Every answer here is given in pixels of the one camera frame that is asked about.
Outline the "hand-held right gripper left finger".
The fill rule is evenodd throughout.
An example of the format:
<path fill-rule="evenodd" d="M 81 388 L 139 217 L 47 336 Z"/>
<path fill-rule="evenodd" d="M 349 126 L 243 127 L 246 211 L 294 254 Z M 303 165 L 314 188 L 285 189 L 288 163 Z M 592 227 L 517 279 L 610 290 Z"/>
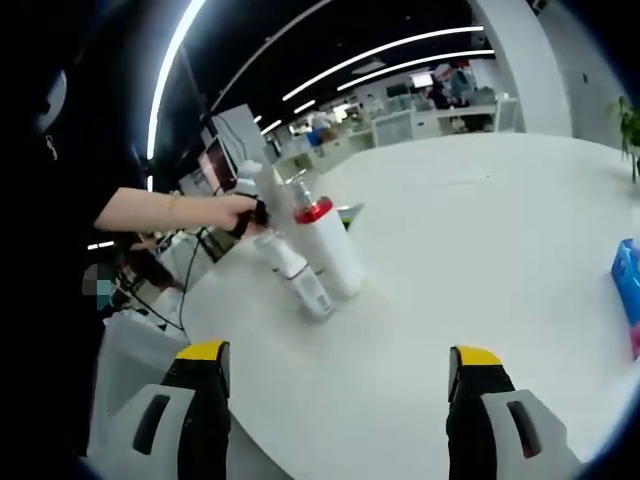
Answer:
<path fill-rule="evenodd" d="M 89 463 L 101 479 L 227 477 L 230 344 L 192 344 L 164 363 L 95 412 Z"/>

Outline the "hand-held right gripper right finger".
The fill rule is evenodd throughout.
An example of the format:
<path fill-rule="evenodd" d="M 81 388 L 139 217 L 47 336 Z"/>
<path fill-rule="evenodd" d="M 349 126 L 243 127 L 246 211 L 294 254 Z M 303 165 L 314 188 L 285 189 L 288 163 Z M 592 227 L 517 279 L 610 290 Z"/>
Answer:
<path fill-rule="evenodd" d="M 492 352 L 450 349 L 448 402 L 451 479 L 572 479 L 582 470 L 564 423 L 516 389 Z"/>

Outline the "person's left hand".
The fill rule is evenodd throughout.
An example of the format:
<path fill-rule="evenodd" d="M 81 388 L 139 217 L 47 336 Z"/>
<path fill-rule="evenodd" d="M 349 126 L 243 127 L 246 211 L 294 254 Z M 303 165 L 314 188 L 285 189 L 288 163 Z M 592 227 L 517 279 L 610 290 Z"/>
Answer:
<path fill-rule="evenodd" d="M 214 201 L 214 225 L 232 237 L 240 239 L 247 235 L 257 235 L 264 230 L 254 219 L 257 207 L 255 199 L 233 194 L 214 198 Z"/>

